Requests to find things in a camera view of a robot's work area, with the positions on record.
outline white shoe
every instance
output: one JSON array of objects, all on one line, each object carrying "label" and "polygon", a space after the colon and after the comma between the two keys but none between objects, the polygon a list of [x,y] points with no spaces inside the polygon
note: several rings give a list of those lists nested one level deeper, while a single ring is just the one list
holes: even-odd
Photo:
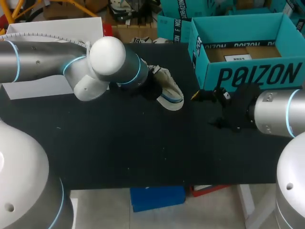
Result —
[{"label": "white shoe", "polygon": [[144,38],[134,37],[131,43],[152,43],[152,40],[149,37],[144,37]]},{"label": "white shoe", "polygon": [[171,73],[166,68],[159,66],[149,66],[149,69],[154,68],[154,77],[162,86],[162,94],[157,98],[157,101],[170,111],[177,111],[184,104],[184,96],[176,82],[173,80]]}]

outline floor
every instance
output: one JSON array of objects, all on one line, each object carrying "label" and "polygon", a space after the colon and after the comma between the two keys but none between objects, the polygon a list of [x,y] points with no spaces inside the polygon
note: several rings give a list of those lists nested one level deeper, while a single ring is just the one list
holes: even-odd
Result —
[{"label": "floor", "polygon": [[[254,203],[268,185],[251,185]],[[128,188],[78,190],[75,229],[244,229],[236,186],[201,197],[188,196],[182,205],[133,213]],[[272,214],[261,229],[278,229]]]}]

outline black table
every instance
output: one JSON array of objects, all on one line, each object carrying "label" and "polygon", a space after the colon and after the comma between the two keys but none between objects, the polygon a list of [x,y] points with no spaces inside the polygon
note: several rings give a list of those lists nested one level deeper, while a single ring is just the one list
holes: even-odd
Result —
[{"label": "black table", "polygon": [[44,147],[69,189],[275,183],[289,138],[208,125],[221,108],[190,101],[198,84],[186,44],[130,46],[171,71],[185,96],[180,111],[113,91],[91,102],[73,94],[10,101],[1,89],[0,117]]}]

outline blue light ring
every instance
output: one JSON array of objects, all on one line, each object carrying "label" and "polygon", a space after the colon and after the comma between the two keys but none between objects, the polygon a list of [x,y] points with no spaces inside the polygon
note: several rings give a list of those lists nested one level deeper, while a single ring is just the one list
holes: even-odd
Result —
[{"label": "blue light ring", "polygon": [[289,125],[289,108],[290,108],[290,104],[291,104],[292,98],[294,97],[295,93],[297,93],[299,90],[300,89],[295,90],[290,95],[290,98],[289,98],[288,103],[287,103],[287,108],[286,108],[286,126],[287,126],[287,130],[288,130],[289,134],[291,135],[291,137],[295,137],[295,136],[292,133],[292,130],[291,130],[290,125]]},{"label": "blue light ring", "polygon": [[80,56],[80,57],[77,57],[77,58],[71,60],[71,61],[70,61],[69,63],[67,63],[67,65],[63,68],[62,74],[65,75],[65,72],[66,72],[67,68],[69,68],[69,66],[70,66],[72,63],[74,63],[75,61],[78,61],[78,60],[80,60],[80,59],[82,59],[82,58],[85,58],[85,57],[86,57],[86,55]]},{"label": "blue light ring", "polygon": [[60,206],[60,208],[59,208],[59,210],[58,210],[58,213],[57,213],[57,215],[56,215],[54,221],[51,223],[51,225],[49,226],[48,229],[51,229],[51,228],[55,225],[56,221],[58,220],[59,215],[61,214],[61,209],[62,209],[63,200],[64,200],[64,190],[63,190],[63,185],[62,185],[61,179],[60,179],[60,182],[61,182],[61,190],[62,190],[61,206]]},{"label": "blue light ring", "polygon": [[19,74],[20,74],[20,58],[19,58],[18,50],[17,50],[16,46],[14,45],[14,43],[11,42],[11,41],[6,41],[6,42],[11,44],[11,46],[13,47],[13,49],[15,51],[15,54],[16,54],[16,58],[17,58],[17,73],[16,73],[15,80],[13,81],[13,82],[16,82],[18,80],[18,77],[19,77]]},{"label": "blue light ring", "polygon": [[134,81],[134,80],[139,76],[140,69],[141,69],[141,60],[140,60],[140,58],[139,58],[138,55],[137,55],[137,57],[138,57],[138,60],[139,60],[139,70],[138,70],[137,74],[135,75],[135,77],[134,77],[132,80],[130,80],[130,81],[126,82],[126,83],[119,83],[120,85],[129,84],[129,83],[131,83],[132,81]]}]

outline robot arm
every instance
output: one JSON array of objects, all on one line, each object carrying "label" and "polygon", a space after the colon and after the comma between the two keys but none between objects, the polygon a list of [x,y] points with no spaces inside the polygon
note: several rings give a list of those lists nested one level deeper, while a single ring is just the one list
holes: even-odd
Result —
[{"label": "robot arm", "polygon": [[82,101],[102,95],[109,82],[126,89],[144,85],[148,66],[114,37],[103,37],[91,49],[72,42],[0,42],[0,83],[64,75]]}]

